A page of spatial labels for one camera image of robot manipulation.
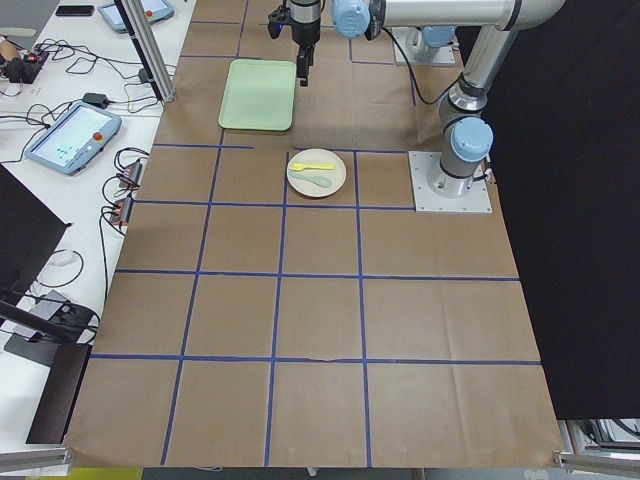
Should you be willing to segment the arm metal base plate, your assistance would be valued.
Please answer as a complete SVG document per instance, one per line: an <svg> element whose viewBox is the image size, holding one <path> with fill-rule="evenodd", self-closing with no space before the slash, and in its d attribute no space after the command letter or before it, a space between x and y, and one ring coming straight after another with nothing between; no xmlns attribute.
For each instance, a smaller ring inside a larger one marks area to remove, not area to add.
<svg viewBox="0 0 640 480"><path fill-rule="evenodd" d="M451 46L454 26L394 27L391 32L400 45L394 47L397 64L404 62L402 53L415 65L453 67L456 63Z"/></svg>
<svg viewBox="0 0 640 480"><path fill-rule="evenodd" d="M409 151L409 171L415 211L436 214L491 214L492 206L482 164L467 179L447 175L440 152Z"/></svg>

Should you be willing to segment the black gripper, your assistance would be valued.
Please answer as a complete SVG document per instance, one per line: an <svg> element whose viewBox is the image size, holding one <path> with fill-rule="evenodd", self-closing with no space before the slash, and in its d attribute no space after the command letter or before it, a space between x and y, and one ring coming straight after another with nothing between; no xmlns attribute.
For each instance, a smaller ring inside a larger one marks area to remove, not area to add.
<svg viewBox="0 0 640 480"><path fill-rule="evenodd" d="M289 13L292 38L300 46L296 56L296 76L300 86L306 87L307 65L314 65L315 44L320 39L320 1L291 0Z"/></svg>

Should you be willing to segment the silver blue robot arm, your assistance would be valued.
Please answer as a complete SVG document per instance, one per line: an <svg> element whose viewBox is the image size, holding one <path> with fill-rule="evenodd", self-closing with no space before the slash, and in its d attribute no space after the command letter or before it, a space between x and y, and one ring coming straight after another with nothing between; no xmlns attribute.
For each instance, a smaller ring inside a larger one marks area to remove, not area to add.
<svg viewBox="0 0 640 480"><path fill-rule="evenodd" d="M452 25L410 28L405 45L412 61L419 64L454 64L450 44L454 40L455 29Z"/></svg>
<svg viewBox="0 0 640 480"><path fill-rule="evenodd" d="M418 132L405 132L411 116L399 97L415 96L423 105L438 108L443 148L430 163L422 188L452 200L468 194L479 178L475 172L488 156L493 131L483 120L493 81L519 32L551 19L560 1L335 1L331 6L334 30L348 41L380 34L406 34L394 42L403 58L424 56L459 38L457 28L479 27L470 56L449 85L438 84L426 99L418 86L413 64L376 66L338 62L322 72L326 92L303 105L296 128L299 146L353 146L381 142L385 146L415 142ZM406 82L400 80L408 74Z"/></svg>

